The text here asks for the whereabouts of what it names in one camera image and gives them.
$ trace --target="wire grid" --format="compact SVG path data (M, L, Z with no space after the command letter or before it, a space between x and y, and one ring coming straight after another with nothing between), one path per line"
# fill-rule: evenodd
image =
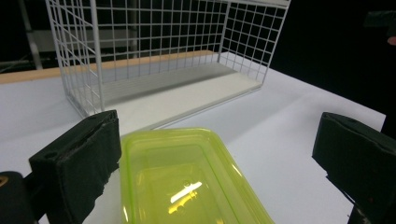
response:
M286 13L285 7L231 3L219 62L263 83Z
M99 29L112 33L101 36L101 46L111 43L102 48L102 61L113 62L104 82L215 63L217 55L208 52L219 51L226 7L195 0L102 1Z
M180 68L221 63L263 82L287 11L220 0L46 1L64 90L83 117L105 110L103 85Z
M95 64L92 15L87 3L46 0L66 96L83 117L104 110Z

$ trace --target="wooden edge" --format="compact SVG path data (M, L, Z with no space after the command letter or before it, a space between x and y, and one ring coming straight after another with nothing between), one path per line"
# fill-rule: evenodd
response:
M143 63L157 63L168 60L176 60L182 58L191 58L197 56L205 56L214 54L211 50L197 50L197 51L189 51L182 53L172 53L165 54L161 56L152 56L152 57L144 57L144 58L136 58L129 60L119 60L115 62L104 62L102 63L102 67L104 69L111 69L115 66L117 67L125 67L128 65L137 65ZM76 66L78 71L81 71L81 66ZM90 65L91 70L96 70L96 64L93 63ZM22 81L32 81L36 79L42 78L50 78L50 77L59 77L61 75L61 70L59 67L55 68L47 68L42 70L31 70L31 71L23 71L23 72L15 72L15 73L6 73L0 74L0 84L6 83L14 83L14 82L22 82Z

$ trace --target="plastic container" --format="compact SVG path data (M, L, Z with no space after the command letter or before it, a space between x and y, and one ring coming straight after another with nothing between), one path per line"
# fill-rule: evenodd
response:
M123 223L274 223L215 133L137 132L121 143Z

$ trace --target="table surface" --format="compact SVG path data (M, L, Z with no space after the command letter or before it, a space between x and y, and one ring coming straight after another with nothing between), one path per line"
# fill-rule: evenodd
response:
M381 130L385 115L269 70L259 91L163 128L217 133L275 223L347 223L352 204L312 159L322 112ZM28 159L81 117L58 77L0 85L0 171L31 172ZM84 223L120 223L116 171ZM42 218L40 223L48 223Z

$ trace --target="white wire basket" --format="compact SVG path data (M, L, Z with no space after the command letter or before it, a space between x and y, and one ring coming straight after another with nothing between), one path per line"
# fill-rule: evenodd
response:
M67 98L82 117L117 109L126 133L260 88L290 4L46 2Z

